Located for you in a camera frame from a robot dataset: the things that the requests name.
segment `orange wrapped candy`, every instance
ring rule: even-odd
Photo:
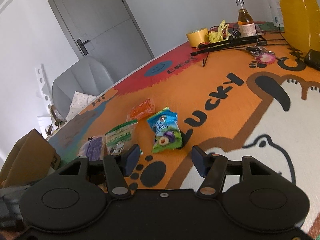
[[[127,116],[127,122],[131,120],[141,120],[155,113],[155,104],[153,99],[146,99],[140,105],[132,108]]]

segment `bottle label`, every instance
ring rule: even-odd
[[[245,24],[245,25],[239,24],[239,30],[241,32],[242,37],[249,37],[249,36],[257,35],[256,27],[254,26],[254,23]]]

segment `white bottle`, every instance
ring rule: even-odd
[[[280,8],[280,0],[268,0],[270,9],[271,9],[271,15],[273,18],[273,25],[275,27],[278,27],[280,24],[280,27],[283,27],[283,18],[282,18],[282,12]]]

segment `yellow tape roll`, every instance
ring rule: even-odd
[[[198,47],[202,42],[209,42],[209,31],[207,28],[202,28],[199,31],[187,33],[186,35],[193,48]]]

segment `large yellow bottle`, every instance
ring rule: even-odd
[[[280,0],[284,37],[296,49],[320,51],[320,12],[317,0]]]

